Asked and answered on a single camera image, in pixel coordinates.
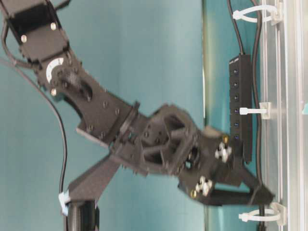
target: white cable tie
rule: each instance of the white cable tie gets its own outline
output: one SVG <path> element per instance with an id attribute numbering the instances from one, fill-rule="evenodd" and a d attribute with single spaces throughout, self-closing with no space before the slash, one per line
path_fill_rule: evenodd
<path id="1" fill-rule="evenodd" d="M 247 107 L 241 107 L 240 108 L 240 115 L 246 115 L 246 114 L 266 114 L 267 109 L 250 109 Z"/>
<path id="2" fill-rule="evenodd" d="M 69 192 L 68 191 L 62 192 L 62 193 L 59 194 L 58 197 L 59 197 L 60 205 L 61 205 L 61 208 L 62 208 L 62 213 L 63 213 L 63 215 L 67 216 L 68 215 L 68 207 L 66 206 L 66 204 L 71 201 L 71 198 L 69 197 Z"/>
<path id="3" fill-rule="evenodd" d="M 243 214 L 239 214 L 239 219 L 241 219 L 244 222 L 247 222 L 249 220 L 252 221 L 278 221 L 280 219 L 280 213 L 276 213 L 273 209 L 265 209 L 265 214 L 270 214 L 273 216 L 265 216 L 265 217 L 261 217 L 261 216 L 257 216 L 259 214 L 259 210 L 254 210 L 250 213 L 243 213 Z"/>
<path id="4" fill-rule="evenodd" d="M 265 209 L 265 214 L 270 216 L 258 216 L 259 210 L 251 211 L 250 213 L 239 214 L 239 219 L 244 222 L 251 221 L 276 221 L 278 225 L 286 225 L 287 223 L 287 209 L 279 203 L 271 203 L 272 209 Z"/>
<path id="5" fill-rule="evenodd" d="M 257 18 L 247 17 L 247 16 L 245 16 L 245 14 L 252 13 L 252 12 L 255 12 L 255 11 L 263 11 L 263 10 L 266 10 L 270 13 L 278 14 L 278 10 L 275 6 L 260 5 L 260 6 L 250 7 L 250 8 L 247 8 L 245 10 L 242 10 L 242 11 L 234 11 L 233 12 L 233 18 L 235 20 L 243 19 L 243 20 L 251 22 L 251 23 L 256 23 L 258 21 Z M 273 17 L 268 16 L 268 17 L 264 17 L 262 21 L 265 23 L 265 22 L 269 22 L 269 21 L 272 21 L 272 20 L 273 20 Z"/>

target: silver screw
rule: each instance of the silver screw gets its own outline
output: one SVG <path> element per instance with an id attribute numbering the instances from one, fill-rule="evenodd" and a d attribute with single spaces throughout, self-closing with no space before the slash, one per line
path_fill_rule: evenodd
<path id="1" fill-rule="evenodd" d="M 51 28 L 51 30 L 56 30 L 57 29 L 56 23 L 51 23 L 50 28 Z"/>
<path id="2" fill-rule="evenodd" d="M 27 42 L 27 36 L 26 36 L 26 35 L 22 35 L 22 36 L 21 36 L 21 41 L 22 41 L 23 43 L 26 43 L 26 42 Z"/>
<path id="3" fill-rule="evenodd" d="M 56 88 L 51 90 L 51 95 L 52 96 L 56 96 L 57 95 L 57 89 Z"/>

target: aluminum frame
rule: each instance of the aluminum frame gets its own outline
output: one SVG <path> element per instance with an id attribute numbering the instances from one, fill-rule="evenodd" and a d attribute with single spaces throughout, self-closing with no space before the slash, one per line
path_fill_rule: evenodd
<path id="1" fill-rule="evenodd" d="M 276 201 L 288 208 L 288 225 L 267 224 L 269 231 L 308 230 L 308 3 L 284 2 L 284 20 L 264 24 L 261 39 L 261 102 L 272 103 L 271 120 L 263 121 L 264 182 Z M 262 4 L 277 5 L 277 0 Z"/>

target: cable clip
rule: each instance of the cable clip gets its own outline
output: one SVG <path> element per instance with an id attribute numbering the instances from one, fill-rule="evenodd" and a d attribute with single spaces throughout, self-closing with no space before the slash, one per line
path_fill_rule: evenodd
<path id="1" fill-rule="evenodd" d="M 271 216 L 257 216 L 259 214 L 259 210 L 254 210 L 250 213 L 239 214 L 239 219 L 244 222 L 249 220 L 252 221 L 276 221 L 278 225 L 284 226 L 287 224 L 287 208 L 279 203 L 271 203 L 270 207 L 272 209 L 265 209 L 265 213 Z"/>
<path id="2" fill-rule="evenodd" d="M 262 119 L 270 119 L 270 109 L 271 109 L 271 103 L 264 102 L 260 103 L 260 109 L 250 109 L 246 107 L 241 107 L 240 115 L 261 114 Z"/>
<path id="3" fill-rule="evenodd" d="M 71 201 L 71 198 L 69 197 L 69 192 L 62 192 L 59 194 L 59 201 L 62 208 L 62 214 L 67 216 L 68 215 L 68 206 L 66 204 Z"/>
<path id="4" fill-rule="evenodd" d="M 245 14 L 256 12 L 256 11 L 268 11 L 270 16 L 264 17 L 263 22 L 271 21 L 271 25 L 276 25 L 283 20 L 283 3 L 279 2 L 277 7 L 271 5 L 260 5 L 247 8 L 242 11 L 234 11 L 233 18 L 235 20 L 243 19 L 247 22 L 256 23 L 257 18 L 247 17 Z"/>

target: brass screw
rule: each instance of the brass screw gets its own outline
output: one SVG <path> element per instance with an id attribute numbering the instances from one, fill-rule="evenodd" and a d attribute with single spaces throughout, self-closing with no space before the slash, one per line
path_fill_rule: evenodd
<path id="1" fill-rule="evenodd" d="M 191 198 L 195 199 L 197 197 L 197 191 L 196 190 L 192 190 L 191 191 Z"/>
<path id="2" fill-rule="evenodd" d="M 228 144 L 228 142 L 229 142 L 229 136 L 224 135 L 224 136 L 222 137 L 222 141 L 223 141 L 224 144 Z"/>

